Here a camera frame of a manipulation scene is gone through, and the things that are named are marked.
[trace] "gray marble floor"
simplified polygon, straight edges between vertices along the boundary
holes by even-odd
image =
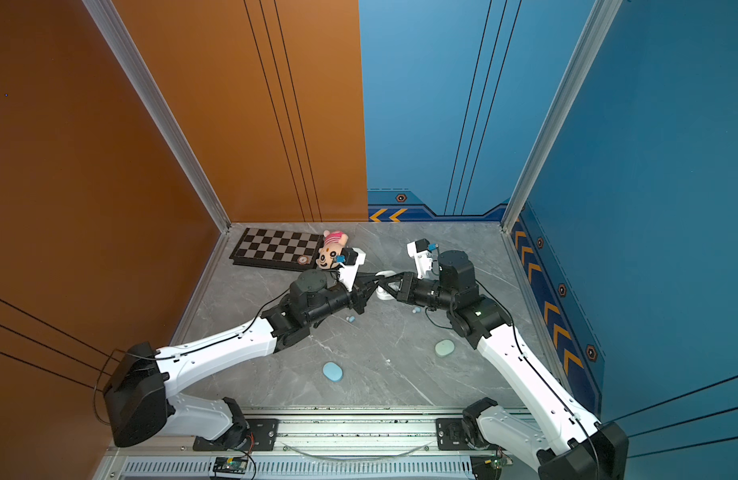
[[[348,245],[367,254],[363,271],[414,271],[406,244],[427,238],[442,251],[463,250],[490,292],[513,313],[517,328],[543,363],[547,360],[518,288],[497,224],[488,223],[343,223],[235,224],[185,341],[227,330],[248,321],[260,305],[285,291],[297,273],[233,265],[229,255],[246,226],[299,232],[341,230]],[[436,406],[463,408],[489,396],[506,407],[522,406],[507,381],[465,339],[433,326],[412,306],[374,297],[353,323],[349,310],[326,319],[297,345],[219,372],[185,391],[204,398],[236,398],[241,406]],[[448,325],[446,314],[431,318]],[[455,351],[439,358],[433,347],[451,339]],[[339,382],[321,368],[335,362],[344,371]]]

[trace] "small blue object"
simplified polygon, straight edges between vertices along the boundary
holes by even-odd
[[[339,382],[342,379],[342,369],[334,362],[326,362],[324,364],[324,375],[333,382]]]

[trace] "pink plush toy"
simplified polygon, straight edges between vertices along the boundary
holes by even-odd
[[[347,245],[347,235],[342,232],[329,233],[324,231],[324,246],[318,250],[316,263],[318,268],[329,270],[334,266],[335,257],[342,253],[342,247]]]

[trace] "aluminum frame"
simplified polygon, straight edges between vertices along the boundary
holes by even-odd
[[[623,0],[596,0],[594,7],[591,9],[583,33],[580,35],[580,40],[577,41],[572,53],[572,58],[566,65],[566,71],[556,90],[556,96],[553,97],[553,102],[550,104],[543,126],[537,134],[531,152],[529,152],[527,163],[523,166],[516,187],[513,189],[513,194],[510,196],[510,201],[500,222],[504,232],[510,232],[513,224],[516,223],[521,208],[527,201],[534,182],[537,181],[537,176],[548,158],[550,149],[553,148],[556,142],[556,137],[558,137],[559,131],[564,125],[566,115],[569,114],[569,110],[572,108],[575,98],[577,98],[577,93],[580,92],[580,87],[583,86],[585,76],[596,59],[601,44],[604,43],[606,33],[609,31],[622,2]]]
[[[166,99],[158,89],[112,0],[83,0],[83,2],[211,219],[220,232],[228,231],[231,222],[225,208],[215,189],[211,187],[209,178],[195,157],[188,139],[185,138]]]

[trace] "blue wall graphic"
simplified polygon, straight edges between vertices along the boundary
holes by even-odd
[[[593,3],[361,0],[370,216],[385,207],[371,192],[393,190],[413,192],[432,220],[492,220]]]

